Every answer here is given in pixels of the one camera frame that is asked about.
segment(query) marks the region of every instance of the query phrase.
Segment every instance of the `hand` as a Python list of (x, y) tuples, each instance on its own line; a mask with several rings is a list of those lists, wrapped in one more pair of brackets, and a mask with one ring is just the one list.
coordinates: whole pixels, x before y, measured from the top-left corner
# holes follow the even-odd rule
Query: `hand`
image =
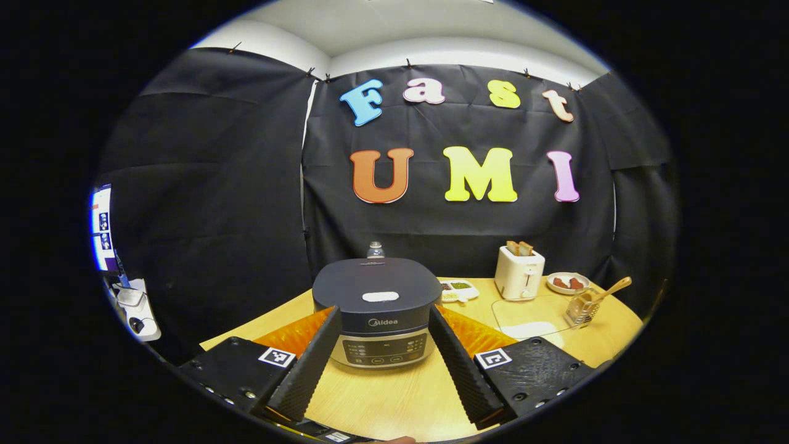
[(389, 441), (374, 441), (380, 444), (424, 444), (424, 442), (417, 442), (416, 439), (410, 436), (401, 436), (400, 438), (390, 439)]

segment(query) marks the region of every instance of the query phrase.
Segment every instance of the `rice cooker lid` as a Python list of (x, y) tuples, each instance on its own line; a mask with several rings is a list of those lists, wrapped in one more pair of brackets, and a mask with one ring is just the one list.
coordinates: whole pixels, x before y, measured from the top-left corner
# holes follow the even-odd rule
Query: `rice cooker lid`
[(441, 283), (409, 259), (348, 259), (320, 270), (312, 297), (317, 310), (339, 307), (344, 333), (375, 336), (425, 327)]

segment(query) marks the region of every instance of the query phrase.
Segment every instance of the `white wall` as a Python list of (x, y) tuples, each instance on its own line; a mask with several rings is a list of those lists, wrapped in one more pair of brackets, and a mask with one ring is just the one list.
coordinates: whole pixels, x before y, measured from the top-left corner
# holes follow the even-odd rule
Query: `white wall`
[(323, 79), (325, 73), (338, 77), (362, 70), (412, 64), (450, 64), (500, 68), (555, 81), (583, 86), (603, 75), (575, 62), (514, 43), (464, 37), (427, 37), (398, 40), (347, 52), (334, 58), (307, 41), (259, 21), (236, 20), (219, 28), (193, 47), (235, 47), (276, 58), (312, 72)]

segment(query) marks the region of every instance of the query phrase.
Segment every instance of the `rice cooker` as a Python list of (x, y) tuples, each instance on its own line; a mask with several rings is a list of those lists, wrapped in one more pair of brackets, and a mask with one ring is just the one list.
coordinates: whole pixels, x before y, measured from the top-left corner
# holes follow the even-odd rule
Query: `rice cooker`
[(351, 367), (391, 368), (419, 362), (435, 344), (430, 307), (441, 283), (403, 258), (348, 259), (326, 265), (312, 285), (315, 311), (336, 306), (342, 332), (331, 358)]

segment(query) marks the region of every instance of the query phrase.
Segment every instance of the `wooden table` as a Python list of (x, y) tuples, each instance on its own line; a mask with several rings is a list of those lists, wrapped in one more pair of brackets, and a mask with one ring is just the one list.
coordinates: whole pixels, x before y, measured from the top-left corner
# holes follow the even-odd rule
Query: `wooden table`
[[(502, 299), (493, 279), (458, 279), (471, 282), (480, 295), (467, 303), (445, 303), (445, 307), (505, 333), (514, 325), (529, 324), (521, 327), (529, 337), (542, 336), (591, 367), (613, 358), (642, 326), (635, 313), (608, 296), (589, 326), (569, 329), (563, 313), (572, 297), (548, 288), (546, 277), (542, 277), (537, 297), (531, 301)], [(601, 291), (595, 284), (593, 288)], [(200, 345), (208, 350), (230, 336), (255, 340), (312, 312), (309, 290)], [(329, 359), (305, 416), (340, 431), (376, 439), (408, 435), (418, 442), (430, 442), (482, 432), (466, 417), (438, 349), (413, 366), (395, 369), (359, 369)]]

